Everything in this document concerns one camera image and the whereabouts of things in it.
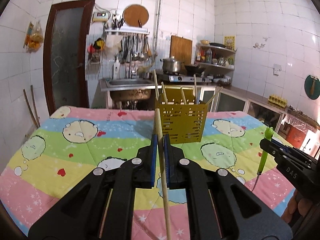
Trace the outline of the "person's hand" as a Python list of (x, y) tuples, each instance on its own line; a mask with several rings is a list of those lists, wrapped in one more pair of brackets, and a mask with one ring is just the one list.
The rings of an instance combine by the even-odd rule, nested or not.
[(289, 200), (286, 209), (281, 215), (281, 219), (285, 221), (287, 224), (291, 222), (293, 214), (298, 210), (299, 214), (305, 217), (309, 210), (313, 206), (313, 202), (306, 198), (301, 198), (298, 200), (299, 192), (297, 190), (294, 191), (293, 196)]

